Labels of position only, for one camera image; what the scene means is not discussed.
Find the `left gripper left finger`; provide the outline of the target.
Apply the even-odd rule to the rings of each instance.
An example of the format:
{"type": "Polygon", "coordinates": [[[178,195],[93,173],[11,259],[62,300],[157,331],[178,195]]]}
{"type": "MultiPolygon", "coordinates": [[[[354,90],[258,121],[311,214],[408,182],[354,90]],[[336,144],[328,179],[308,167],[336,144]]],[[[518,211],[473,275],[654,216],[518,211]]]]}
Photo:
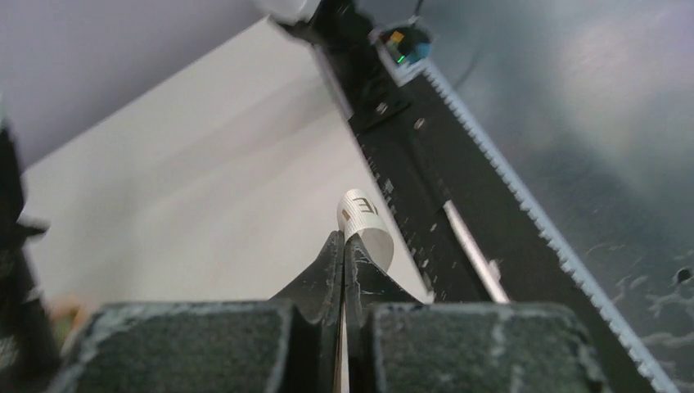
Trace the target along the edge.
{"type": "Polygon", "coordinates": [[[331,392],[344,236],[268,300],[103,305],[51,392],[331,392]]]}

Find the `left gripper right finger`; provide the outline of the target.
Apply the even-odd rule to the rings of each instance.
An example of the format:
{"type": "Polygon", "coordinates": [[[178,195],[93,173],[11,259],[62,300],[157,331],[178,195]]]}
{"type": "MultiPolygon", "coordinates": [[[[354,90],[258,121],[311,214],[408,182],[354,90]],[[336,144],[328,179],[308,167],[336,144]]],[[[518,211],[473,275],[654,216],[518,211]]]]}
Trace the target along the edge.
{"type": "Polygon", "coordinates": [[[587,330],[548,303],[423,304],[345,244],[352,392],[608,392],[587,330]]]}

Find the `cream ribbon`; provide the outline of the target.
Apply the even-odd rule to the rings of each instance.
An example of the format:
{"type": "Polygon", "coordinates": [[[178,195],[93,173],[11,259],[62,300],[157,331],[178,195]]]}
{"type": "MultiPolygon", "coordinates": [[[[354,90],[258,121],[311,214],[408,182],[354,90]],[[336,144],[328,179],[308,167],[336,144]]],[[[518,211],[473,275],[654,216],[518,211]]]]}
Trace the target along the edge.
{"type": "Polygon", "coordinates": [[[376,204],[361,189],[348,190],[336,207],[336,221],[349,240],[358,235],[372,261],[385,273],[394,258],[394,240],[376,204]]]}

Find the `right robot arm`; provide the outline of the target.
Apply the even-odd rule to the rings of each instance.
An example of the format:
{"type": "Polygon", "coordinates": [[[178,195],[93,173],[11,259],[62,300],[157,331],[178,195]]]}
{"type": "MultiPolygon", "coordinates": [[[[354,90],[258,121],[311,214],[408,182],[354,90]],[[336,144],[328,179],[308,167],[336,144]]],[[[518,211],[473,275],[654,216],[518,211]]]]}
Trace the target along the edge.
{"type": "Polygon", "coordinates": [[[20,222],[25,195],[11,129],[1,106],[1,391],[21,392],[45,382],[61,358],[24,250],[47,229],[20,222]]]}

